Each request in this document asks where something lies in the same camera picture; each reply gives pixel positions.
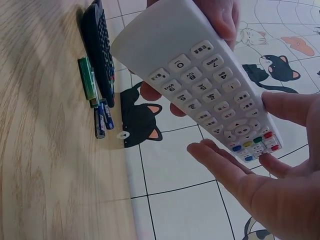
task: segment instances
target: blue button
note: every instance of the blue button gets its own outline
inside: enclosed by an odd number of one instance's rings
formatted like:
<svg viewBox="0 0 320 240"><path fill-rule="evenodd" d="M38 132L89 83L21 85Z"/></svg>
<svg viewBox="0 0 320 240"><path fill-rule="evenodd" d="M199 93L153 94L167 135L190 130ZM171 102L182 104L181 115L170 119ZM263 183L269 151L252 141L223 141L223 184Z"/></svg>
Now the blue button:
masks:
<svg viewBox="0 0 320 240"><path fill-rule="evenodd" d="M238 152L239 150L241 150L241 146L235 146L234 148L232 148L232 151L234 152Z"/></svg>
<svg viewBox="0 0 320 240"><path fill-rule="evenodd" d="M254 158L252 157L252 156L248 156L248 157L246 157L244 160L246 161L246 162L249 162L249 161L251 161L251 160L253 160Z"/></svg>

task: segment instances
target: yellow button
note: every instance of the yellow button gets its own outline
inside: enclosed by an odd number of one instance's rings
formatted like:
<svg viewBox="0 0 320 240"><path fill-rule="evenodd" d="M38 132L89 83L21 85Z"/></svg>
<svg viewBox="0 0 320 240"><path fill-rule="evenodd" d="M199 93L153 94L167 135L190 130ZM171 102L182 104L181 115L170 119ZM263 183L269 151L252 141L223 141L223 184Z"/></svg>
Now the yellow button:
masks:
<svg viewBox="0 0 320 240"><path fill-rule="evenodd" d="M245 148L247 148L247 147L251 146L251 144L252 144L252 141L248 141L248 142L244 143L243 146Z"/></svg>

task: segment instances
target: red button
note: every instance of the red button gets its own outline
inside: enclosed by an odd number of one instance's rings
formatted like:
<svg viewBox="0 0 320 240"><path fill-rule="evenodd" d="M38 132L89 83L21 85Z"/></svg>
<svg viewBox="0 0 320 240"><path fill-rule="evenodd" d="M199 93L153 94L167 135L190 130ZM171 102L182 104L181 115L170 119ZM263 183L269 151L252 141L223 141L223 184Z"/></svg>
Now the red button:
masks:
<svg viewBox="0 0 320 240"><path fill-rule="evenodd" d="M272 133L272 131L266 133L264 136L265 139L271 138L274 134Z"/></svg>
<svg viewBox="0 0 320 240"><path fill-rule="evenodd" d="M272 151L278 150L279 149L279 145L275 145L271 148Z"/></svg>

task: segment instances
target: black remote control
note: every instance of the black remote control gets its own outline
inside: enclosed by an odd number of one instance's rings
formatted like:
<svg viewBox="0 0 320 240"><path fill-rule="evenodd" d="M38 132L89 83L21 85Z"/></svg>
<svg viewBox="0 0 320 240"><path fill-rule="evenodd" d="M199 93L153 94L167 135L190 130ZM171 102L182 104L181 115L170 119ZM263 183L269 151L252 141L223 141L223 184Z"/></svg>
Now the black remote control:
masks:
<svg viewBox="0 0 320 240"><path fill-rule="evenodd" d="M110 54L110 41L101 0L94 0L83 14L80 29L88 58L102 98L115 106L115 67Z"/></svg>

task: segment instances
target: white remote control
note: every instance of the white remote control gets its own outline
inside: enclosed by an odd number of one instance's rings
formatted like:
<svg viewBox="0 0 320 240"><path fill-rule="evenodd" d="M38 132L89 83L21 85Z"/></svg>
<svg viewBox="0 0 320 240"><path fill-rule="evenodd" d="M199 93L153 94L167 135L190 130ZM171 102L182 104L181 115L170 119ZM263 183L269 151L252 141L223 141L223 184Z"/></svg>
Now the white remote control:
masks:
<svg viewBox="0 0 320 240"><path fill-rule="evenodd" d="M282 148L261 96L193 0L159 0L110 52L244 162Z"/></svg>

